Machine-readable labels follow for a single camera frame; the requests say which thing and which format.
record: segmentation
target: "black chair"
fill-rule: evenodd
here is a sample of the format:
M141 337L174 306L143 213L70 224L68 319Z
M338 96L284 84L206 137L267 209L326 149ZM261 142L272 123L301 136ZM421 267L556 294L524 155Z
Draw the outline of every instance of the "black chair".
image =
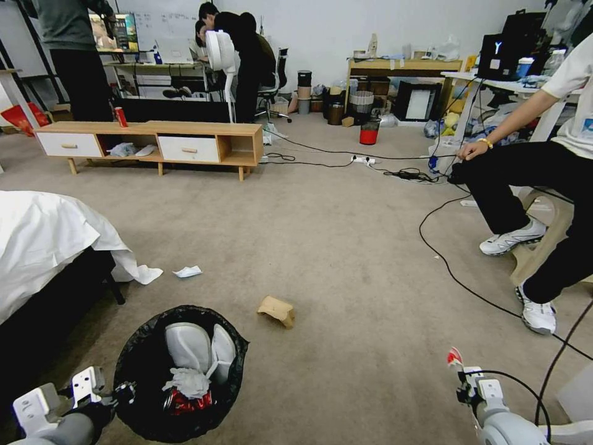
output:
M270 110L270 107L274 103L274 98L278 91L286 85L286 58L288 57L288 48L279 48L278 50L278 65L276 66L276 73L275 79L276 84L273 87L260 87L258 92L258 99L263 99L265 102L265 108L257 112L255 117L261 116L262 114L267 114L267 121L269 122L272 118L272 115L277 117L286 117L288 123L292 122L292 119L288 117L286 114L279 113L277 111Z

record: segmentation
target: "bracelet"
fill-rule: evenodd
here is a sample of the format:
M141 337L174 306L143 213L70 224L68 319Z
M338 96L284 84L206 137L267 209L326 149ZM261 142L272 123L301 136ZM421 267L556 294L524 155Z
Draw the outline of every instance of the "bracelet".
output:
M486 145L488 146L488 150L491 150L494 148L494 144L492 142L490 142L488 139L486 138L480 138L477 140L477 142L485 142Z

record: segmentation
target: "laptop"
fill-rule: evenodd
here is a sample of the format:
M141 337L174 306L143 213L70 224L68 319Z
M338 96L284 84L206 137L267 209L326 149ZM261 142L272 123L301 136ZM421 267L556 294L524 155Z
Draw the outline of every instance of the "laptop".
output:
M477 76L489 80L516 80L521 45L504 34L485 35L480 53L480 65Z
M186 38L161 37L156 40L164 64L193 64L190 43Z

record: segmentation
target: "computer screen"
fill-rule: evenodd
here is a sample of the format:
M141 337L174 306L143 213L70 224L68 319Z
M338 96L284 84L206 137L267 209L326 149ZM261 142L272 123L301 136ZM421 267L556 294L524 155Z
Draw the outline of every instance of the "computer screen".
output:
M91 20L93 37L97 50L101 53L137 53L138 35L133 14L116 14L114 38L109 38L103 19L97 14L88 15Z

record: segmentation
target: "gray shirt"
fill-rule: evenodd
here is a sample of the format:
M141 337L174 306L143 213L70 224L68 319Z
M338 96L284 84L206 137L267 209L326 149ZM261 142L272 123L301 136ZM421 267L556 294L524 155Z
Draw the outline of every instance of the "gray shirt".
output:
M110 16L106 0L20 0L28 15L39 19L41 39L49 49L94 51L95 39L88 10Z

